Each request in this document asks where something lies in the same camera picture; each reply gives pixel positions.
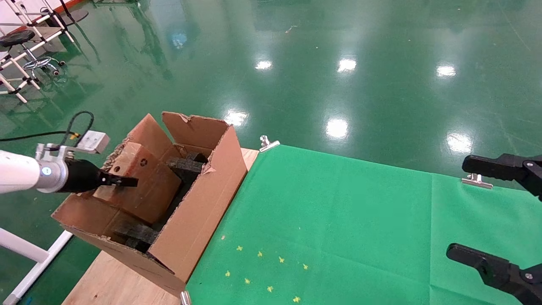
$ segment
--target cardboard box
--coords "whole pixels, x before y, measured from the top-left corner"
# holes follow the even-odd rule
[[[104,169],[139,178],[136,188],[102,186],[71,194],[52,217],[67,231],[106,251],[179,297],[239,188],[247,167],[233,126],[223,120],[163,112],[174,143],[147,115],[117,146]],[[146,253],[123,243],[120,224],[151,225],[168,208],[180,179],[165,165],[189,152],[209,162]]]

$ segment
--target wooden board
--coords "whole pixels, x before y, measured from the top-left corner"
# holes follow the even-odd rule
[[[241,150],[244,162],[250,169],[258,151]],[[102,251],[62,303],[76,304],[179,305],[180,301]]]

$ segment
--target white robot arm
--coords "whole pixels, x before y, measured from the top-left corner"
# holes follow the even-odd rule
[[[99,154],[109,137],[89,130],[76,147],[38,144],[36,157],[0,150],[0,194],[35,188],[42,193],[81,193],[101,185],[137,186],[138,179],[117,176],[87,160],[76,160],[73,152]]]

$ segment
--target black stool seat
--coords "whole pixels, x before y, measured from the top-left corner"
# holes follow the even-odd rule
[[[11,33],[0,38],[0,46],[4,48],[8,48],[11,46],[20,45],[21,43],[25,43],[29,41],[30,39],[34,38],[34,36],[36,36],[36,33],[34,33],[31,30],[24,30],[24,31]]]

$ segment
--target green screen fabric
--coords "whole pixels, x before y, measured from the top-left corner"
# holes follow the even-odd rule
[[[186,289],[196,305],[519,304],[446,249],[536,265],[540,219],[528,192],[280,145],[258,156]]]

